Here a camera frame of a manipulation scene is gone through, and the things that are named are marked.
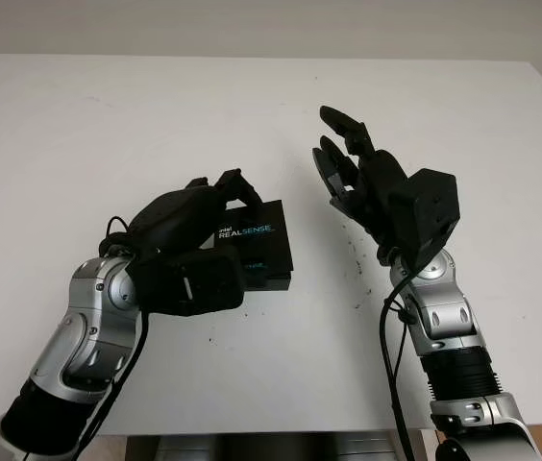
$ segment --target black rubber segment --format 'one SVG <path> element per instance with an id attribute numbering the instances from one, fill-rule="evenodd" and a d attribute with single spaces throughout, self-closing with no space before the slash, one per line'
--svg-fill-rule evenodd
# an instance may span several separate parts
<path id="1" fill-rule="evenodd" d="M 2 434 L 24 451 L 66 453 L 77 445 L 95 406 L 58 399 L 28 379 L 2 419 Z"/>
<path id="2" fill-rule="evenodd" d="M 421 364 L 437 400 L 472 399 L 502 392 L 484 348 L 433 352 L 422 357 Z"/>

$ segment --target robotic arm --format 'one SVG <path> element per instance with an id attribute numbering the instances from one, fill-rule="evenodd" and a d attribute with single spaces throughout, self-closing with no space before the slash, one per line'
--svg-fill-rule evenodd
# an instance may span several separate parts
<path id="1" fill-rule="evenodd" d="M 199 250 L 237 199 L 252 209 L 261 204 L 231 170 L 215 185 L 201 178 L 158 197 L 125 232 L 110 233 L 110 222 L 100 256 L 75 271 L 62 321 L 0 418 L 0 461 L 76 459 L 133 369 L 150 313 L 189 316 L 241 305 L 236 251 Z"/>
<path id="2" fill-rule="evenodd" d="M 443 248 L 458 219 L 456 180 L 423 169 L 407 177 L 397 160 L 376 150 L 363 123 L 329 108 L 322 120 L 345 140 L 343 155 L 327 137 L 313 149 L 331 204 L 361 224 L 378 243 L 395 287 L 381 314 L 381 345 L 400 440 L 414 455 L 397 395 L 397 366 L 388 358 L 385 322 L 396 296 L 434 401 L 431 419 L 447 440 L 440 461 L 542 460 L 514 398 L 502 392 L 474 313 L 456 284 L 456 266 Z"/>

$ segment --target black cable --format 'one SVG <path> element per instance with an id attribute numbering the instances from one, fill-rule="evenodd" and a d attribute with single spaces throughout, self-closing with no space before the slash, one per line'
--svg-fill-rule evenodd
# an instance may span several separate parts
<path id="1" fill-rule="evenodd" d="M 126 379 L 128 379 L 128 376 L 130 376 L 130 373 L 135 368 L 135 364 L 138 361 L 138 358 L 143 352 L 143 347 L 145 346 L 145 341 L 147 340 L 148 332 L 149 332 L 149 312 L 141 312 L 140 313 L 140 336 L 138 337 L 138 341 L 136 342 L 135 351 L 130 357 L 130 360 L 128 360 L 128 363 L 126 364 L 126 367 L 124 368 L 124 371 L 119 377 L 119 379 L 114 380 L 111 383 L 111 390 L 109 391 L 109 394 L 103 400 L 102 404 L 100 405 L 100 408 L 98 408 L 98 411 L 92 418 L 91 423 L 89 423 L 86 431 L 81 437 L 81 440 L 79 442 L 79 447 L 77 448 L 77 451 L 72 458 L 73 461 L 79 458 L 79 455 L 83 452 L 84 449 L 86 449 L 89 443 L 93 440 L 93 438 L 96 436 L 96 433 L 98 432 L 98 429 L 100 429 L 100 426 L 109 415 L 109 412 L 111 411 L 113 404 L 117 400 L 117 397 L 119 396 L 119 393 L 121 392 L 121 389 L 124 386 Z"/>
<path id="2" fill-rule="evenodd" d="M 106 237 L 108 237 L 109 234 L 111 233 L 111 224 L 113 224 L 113 221 L 119 221 L 126 231 L 129 230 L 128 225 L 126 224 L 126 221 L 124 221 L 124 220 L 123 220 L 121 217 L 119 217 L 119 216 L 113 216 L 113 217 L 109 220 L 109 222 L 107 223 L 107 235 L 106 235 Z"/>
<path id="3" fill-rule="evenodd" d="M 397 360 L 395 361 L 395 371 L 393 372 L 393 379 L 397 381 L 397 374 L 399 373 L 399 364 L 402 361 L 402 354 L 404 353 L 404 344 L 406 343 L 407 324 L 404 324 L 404 331 L 402 332 L 402 341 L 399 343 L 399 352 L 397 352 Z"/>
<path id="4" fill-rule="evenodd" d="M 408 283 L 414 278 L 414 275 L 408 274 L 402 281 L 400 281 L 393 291 L 390 292 L 388 298 L 384 300 L 382 306 L 382 312 L 380 314 L 380 345 L 382 349 L 382 359 L 384 361 L 384 368 L 386 369 L 386 377 L 388 378 L 388 388 L 390 390 L 391 406 L 393 413 L 395 414 L 395 424 L 397 426 L 397 432 L 399 433 L 399 440 L 401 441 L 404 454 L 407 461 L 415 461 L 412 446 L 409 442 L 409 436 L 407 434 L 406 421 L 404 420 L 404 412 L 402 410 L 401 402 L 399 400 L 399 393 L 397 392 L 397 380 L 393 373 L 393 366 L 390 362 L 390 356 L 388 354 L 388 346 L 386 344 L 386 318 L 388 317 L 388 311 L 391 309 L 391 305 L 397 295 L 406 287 Z"/>

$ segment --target white table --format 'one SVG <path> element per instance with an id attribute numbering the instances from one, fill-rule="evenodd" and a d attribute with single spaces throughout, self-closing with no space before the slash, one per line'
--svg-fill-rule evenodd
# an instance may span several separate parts
<path id="1" fill-rule="evenodd" d="M 0 56 L 0 413 L 107 219 L 240 167 L 265 200 L 283 200 L 290 290 L 154 316 L 104 432 L 392 427 L 377 334 L 390 283 L 317 177 L 321 104 L 366 121 L 408 173 L 456 174 L 460 286 L 504 388 L 542 423 L 542 78 L 479 61 Z M 400 381 L 409 425 L 431 425 L 411 345 Z"/>

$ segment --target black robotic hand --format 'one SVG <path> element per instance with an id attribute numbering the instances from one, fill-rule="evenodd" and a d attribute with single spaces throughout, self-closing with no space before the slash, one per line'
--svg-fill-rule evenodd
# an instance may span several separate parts
<path id="1" fill-rule="evenodd" d="M 241 305 L 245 281 L 236 250 L 199 249 L 233 200 L 253 213 L 262 204 L 238 169 L 224 172 L 214 185 L 199 178 L 159 196 L 135 216 L 126 232 L 103 240 L 100 255 L 134 257 L 126 271 L 141 311 L 190 316 Z"/>
<path id="2" fill-rule="evenodd" d="M 412 274 L 437 255 L 459 219 L 453 175 L 422 169 L 411 177 L 384 150 L 376 150 L 365 124 L 322 106 L 320 118 L 345 140 L 355 165 L 326 136 L 313 149 L 331 204 L 361 224 L 379 245 L 378 260 L 400 255 Z"/>

